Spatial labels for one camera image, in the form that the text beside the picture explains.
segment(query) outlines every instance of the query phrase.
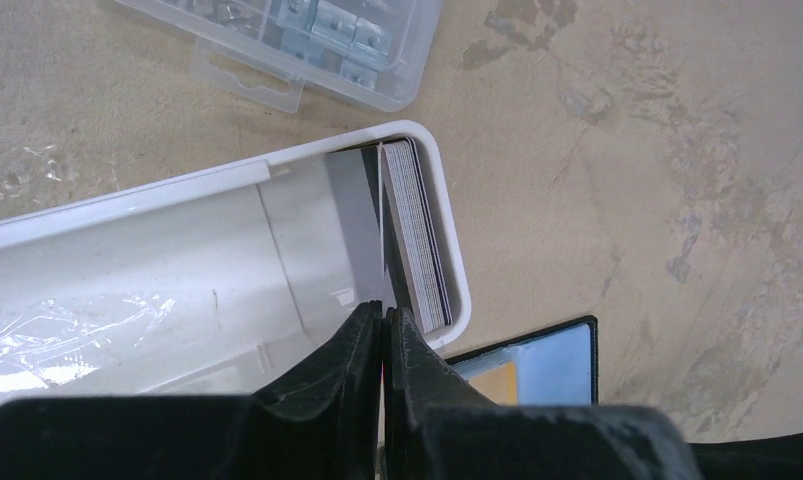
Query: concrete floor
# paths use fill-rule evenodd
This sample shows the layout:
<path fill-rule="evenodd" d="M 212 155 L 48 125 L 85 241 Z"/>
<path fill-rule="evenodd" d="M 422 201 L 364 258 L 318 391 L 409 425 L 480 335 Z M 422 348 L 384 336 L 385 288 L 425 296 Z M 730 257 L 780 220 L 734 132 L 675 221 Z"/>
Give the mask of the concrete floor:
<path fill-rule="evenodd" d="M 0 219 L 416 120 L 472 288 L 452 351 L 592 313 L 604 402 L 691 440 L 803 430 L 803 0 L 446 0 L 393 115 L 284 114 L 191 52 L 104 2 L 0 0 Z"/>

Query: white plastic box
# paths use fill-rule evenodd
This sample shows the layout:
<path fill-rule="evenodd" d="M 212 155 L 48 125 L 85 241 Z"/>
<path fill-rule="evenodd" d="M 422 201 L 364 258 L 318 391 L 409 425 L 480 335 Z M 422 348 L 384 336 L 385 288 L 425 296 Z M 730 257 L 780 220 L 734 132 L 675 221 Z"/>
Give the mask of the white plastic box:
<path fill-rule="evenodd" d="M 0 222 L 0 403 L 268 384 L 380 296 L 356 272 L 380 283 L 380 245 L 346 246 L 325 154 L 400 137 L 417 143 L 453 315 L 425 338 L 453 341 L 471 303 L 439 151 L 393 122 Z"/>
<path fill-rule="evenodd" d="M 442 0 L 117 1 L 197 35 L 196 77 L 290 113 L 305 84 L 386 112 L 409 105 L 442 9 Z M 211 54 L 272 74 L 288 91 L 248 88 Z"/>

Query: stained concrete surface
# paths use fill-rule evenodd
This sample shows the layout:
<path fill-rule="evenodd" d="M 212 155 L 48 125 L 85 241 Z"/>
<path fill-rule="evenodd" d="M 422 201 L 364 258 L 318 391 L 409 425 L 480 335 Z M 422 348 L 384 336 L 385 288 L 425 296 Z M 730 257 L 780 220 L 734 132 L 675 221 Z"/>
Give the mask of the stained concrete surface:
<path fill-rule="evenodd" d="M 803 0 L 446 0 L 417 101 L 284 114 L 96 0 L 0 1 L 0 219 L 392 119 L 443 155 L 474 313 L 586 313 L 604 402 L 803 430 Z"/>

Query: plastic compartment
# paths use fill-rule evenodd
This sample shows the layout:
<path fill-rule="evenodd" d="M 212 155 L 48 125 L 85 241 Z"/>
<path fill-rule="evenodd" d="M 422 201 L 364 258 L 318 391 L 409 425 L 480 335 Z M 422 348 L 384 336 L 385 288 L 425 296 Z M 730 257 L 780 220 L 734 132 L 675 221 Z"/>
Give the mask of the plastic compartment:
<path fill-rule="evenodd" d="M 419 89 L 442 0 L 116 0 L 198 36 L 192 72 L 294 112 L 305 83 L 394 112 Z M 288 83 L 246 87 L 213 66 L 224 55 Z"/>
<path fill-rule="evenodd" d="M 402 136 L 419 145 L 453 312 L 426 339 L 451 342 L 470 301 L 439 152 L 394 122 L 0 222 L 0 403 L 277 378 L 384 298 L 378 220 L 351 205 L 367 187 L 331 162 L 351 152 L 325 154 Z"/>

